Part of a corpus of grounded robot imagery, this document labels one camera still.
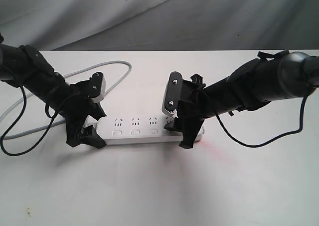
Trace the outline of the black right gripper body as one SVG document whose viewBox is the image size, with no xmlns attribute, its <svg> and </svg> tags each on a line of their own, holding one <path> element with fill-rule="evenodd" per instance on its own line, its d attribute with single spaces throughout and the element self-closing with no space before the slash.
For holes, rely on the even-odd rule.
<svg viewBox="0 0 319 226">
<path fill-rule="evenodd" d="M 199 74 L 192 75 L 190 79 L 190 81 L 184 80 L 180 73 L 174 74 L 174 84 L 179 89 L 174 130 L 185 134 L 197 134 L 204 122 L 200 109 L 199 95 L 206 84 Z"/>
</svg>

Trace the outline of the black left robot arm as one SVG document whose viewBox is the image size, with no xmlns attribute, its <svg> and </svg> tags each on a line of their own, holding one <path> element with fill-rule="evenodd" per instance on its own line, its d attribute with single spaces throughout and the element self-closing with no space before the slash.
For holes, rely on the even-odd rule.
<svg viewBox="0 0 319 226">
<path fill-rule="evenodd" d="M 47 117 L 62 116 L 69 146 L 106 146 L 93 126 L 84 127 L 88 116 L 95 120 L 106 116 L 100 105 L 106 86 L 103 73 L 97 72 L 86 81 L 68 84 L 34 47 L 1 44 L 0 79 L 12 87 L 23 87 L 33 93 L 44 102 Z"/>
</svg>

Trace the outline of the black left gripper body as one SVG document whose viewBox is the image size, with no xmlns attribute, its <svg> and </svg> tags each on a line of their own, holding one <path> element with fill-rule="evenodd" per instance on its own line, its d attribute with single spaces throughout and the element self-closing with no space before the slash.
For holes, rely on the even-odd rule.
<svg viewBox="0 0 319 226">
<path fill-rule="evenodd" d="M 69 86 L 70 94 L 62 105 L 60 115 L 65 119 L 67 139 L 79 139 L 91 107 L 89 80 Z"/>
</svg>

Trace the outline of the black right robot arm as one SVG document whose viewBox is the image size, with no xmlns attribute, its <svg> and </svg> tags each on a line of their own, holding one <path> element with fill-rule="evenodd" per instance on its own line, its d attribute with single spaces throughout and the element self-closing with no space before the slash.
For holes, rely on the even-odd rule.
<svg viewBox="0 0 319 226">
<path fill-rule="evenodd" d="M 202 76 L 189 80 L 170 74 L 162 111 L 172 117 L 164 128 L 180 132 L 180 146 L 191 149 L 204 121 L 234 111 L 255 111 L 273 101 L 307 98 L 319 86 L 319 59 L 303 52 L 259 52 L 230 76 L 206 85 Z"/>
</svg>

